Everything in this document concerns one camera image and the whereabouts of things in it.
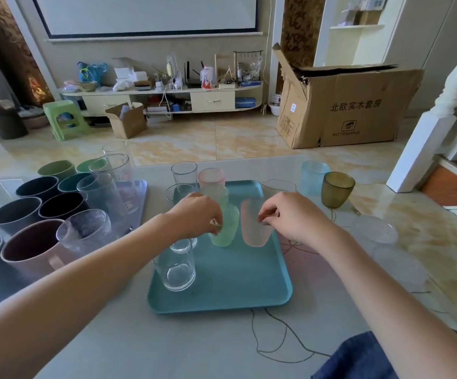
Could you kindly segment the person's left hand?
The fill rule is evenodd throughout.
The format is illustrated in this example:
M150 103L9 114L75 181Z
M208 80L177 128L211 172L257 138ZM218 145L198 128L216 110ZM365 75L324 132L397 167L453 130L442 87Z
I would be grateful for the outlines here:
M198 192L188 194L164 214L165 233L169 242L208 233L208 205L217 203Z

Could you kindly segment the green textured plastic cup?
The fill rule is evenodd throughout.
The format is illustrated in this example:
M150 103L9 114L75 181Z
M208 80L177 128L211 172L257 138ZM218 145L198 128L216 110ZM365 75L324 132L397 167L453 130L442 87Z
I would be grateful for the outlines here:
M219 184L207 184L200 188L200 194L216 201L224 212L229 205L229 192L226 187Z
M240 212L232 203L227 203L220 208L223 216L223 224L217 235L208 233L208 236L215 246L227 247L232 243L236 235L240 221Z

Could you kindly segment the pink textured plastic cup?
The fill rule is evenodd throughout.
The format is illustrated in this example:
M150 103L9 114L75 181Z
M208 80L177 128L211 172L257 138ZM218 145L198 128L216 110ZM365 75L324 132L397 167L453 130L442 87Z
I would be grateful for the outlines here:
M198 173L198 184L200 188L208 185L220 185L225 187L225 173L219 168L207 168Z
M251 247L262 247L269 240L274 228L259 222L258 215L265 199L250 197L241 203L240 222L245 243Z

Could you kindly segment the person's left forearm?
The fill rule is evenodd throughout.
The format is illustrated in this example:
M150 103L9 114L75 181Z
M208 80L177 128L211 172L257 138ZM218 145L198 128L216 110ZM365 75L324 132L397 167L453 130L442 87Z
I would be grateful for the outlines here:
M0 379L33 379L123 286L177 240L171 213L0 303Z

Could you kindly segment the tall clear glass red print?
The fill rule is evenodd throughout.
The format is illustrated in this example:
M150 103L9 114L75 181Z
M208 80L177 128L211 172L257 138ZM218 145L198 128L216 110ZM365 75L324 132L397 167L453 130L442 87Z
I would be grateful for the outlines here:
M125 153L111 153L95 159L89 164L92 173L109 173L129 214L138 207L137 190L130 157Z

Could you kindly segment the clear textured plastic cup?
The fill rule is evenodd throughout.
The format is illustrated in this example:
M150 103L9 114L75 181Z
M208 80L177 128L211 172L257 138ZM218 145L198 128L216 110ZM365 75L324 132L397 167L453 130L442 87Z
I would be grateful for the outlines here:
M370 215L358 216L349 232L371 257L377 247L393 246L398 241L398 232L392 225Z
M395 245L380 245L372 252L373 259L409 292L424 290L427 272L420 261Z

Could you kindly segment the white media cabinet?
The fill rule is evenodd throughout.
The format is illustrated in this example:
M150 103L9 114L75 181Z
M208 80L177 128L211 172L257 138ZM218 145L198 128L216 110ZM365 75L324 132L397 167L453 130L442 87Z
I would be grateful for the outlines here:
M235 97L249 96L257 99L258 108L262 105L263 85L223 87L214 89L183 88L165 91L150 90L123 90L113 91L96 90L94 92L61 91L65 98L81 100L82 113L87 117L103 116L105 110L123 103L131 105L140 102L145 107L146 114L190 114L190 113L220 113L238 112L252 108L236 109Z

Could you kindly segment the small cardboard box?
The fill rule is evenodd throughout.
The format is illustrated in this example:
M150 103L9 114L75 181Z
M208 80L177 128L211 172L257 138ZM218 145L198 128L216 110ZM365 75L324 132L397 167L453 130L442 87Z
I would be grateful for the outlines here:
M140 102L120 104L105 110L113 134L120 139L131 139L148 129L144 106Z

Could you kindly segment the clear glass mug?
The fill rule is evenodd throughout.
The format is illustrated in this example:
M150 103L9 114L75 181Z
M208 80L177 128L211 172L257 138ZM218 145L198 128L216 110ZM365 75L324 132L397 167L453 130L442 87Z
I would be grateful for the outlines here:
M62 222L56 231L57 240L78 258L111 243L114 238L108 214L89 209L74 214Z

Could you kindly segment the large cardboard box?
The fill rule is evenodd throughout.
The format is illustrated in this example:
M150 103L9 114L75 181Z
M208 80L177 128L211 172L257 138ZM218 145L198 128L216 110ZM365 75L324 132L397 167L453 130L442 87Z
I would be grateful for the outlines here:
M297 68L283 76L276 130L292 149L394 141L425 70L397 64Z

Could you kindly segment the black router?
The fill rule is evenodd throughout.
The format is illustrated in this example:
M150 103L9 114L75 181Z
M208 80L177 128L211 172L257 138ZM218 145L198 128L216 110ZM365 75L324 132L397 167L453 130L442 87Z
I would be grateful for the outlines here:
M201 88L200 71L193 69L189 61L184 64L184 70L187 88Z

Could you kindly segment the green plastic stool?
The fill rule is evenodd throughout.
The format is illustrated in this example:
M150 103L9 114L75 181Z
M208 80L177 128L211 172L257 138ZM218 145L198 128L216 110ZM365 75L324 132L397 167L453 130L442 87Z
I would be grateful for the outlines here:
M67 135L90 134L89 125L73 101L48 102L42 105L42 109L57 141L64 141Z

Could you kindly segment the cluster of matte coloured mugs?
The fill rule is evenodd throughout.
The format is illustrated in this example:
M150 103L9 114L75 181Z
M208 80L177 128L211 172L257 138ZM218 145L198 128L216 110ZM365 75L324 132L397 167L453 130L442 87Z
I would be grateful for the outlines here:
M83 257L57 238L62 224L89 209L79 192L60 185L77 176L71 161L61 160L38 170L38 177L15 190L17 198L0 207L0 299Z

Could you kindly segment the pink basin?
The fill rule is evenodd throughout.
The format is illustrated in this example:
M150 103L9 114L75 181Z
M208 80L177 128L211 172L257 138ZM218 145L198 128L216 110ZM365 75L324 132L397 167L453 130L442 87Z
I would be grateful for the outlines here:
M49 119L44 112L22 110L18 113L27 130L36 130L43 127L49 127Z

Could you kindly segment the white stair post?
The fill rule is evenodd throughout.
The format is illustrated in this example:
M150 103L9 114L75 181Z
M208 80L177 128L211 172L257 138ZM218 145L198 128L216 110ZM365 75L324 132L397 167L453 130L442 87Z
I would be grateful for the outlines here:
M411 192L423 180L434 156L457 120L457 0L404 0L384 62L428 71L416 94L421 114L386 185Z

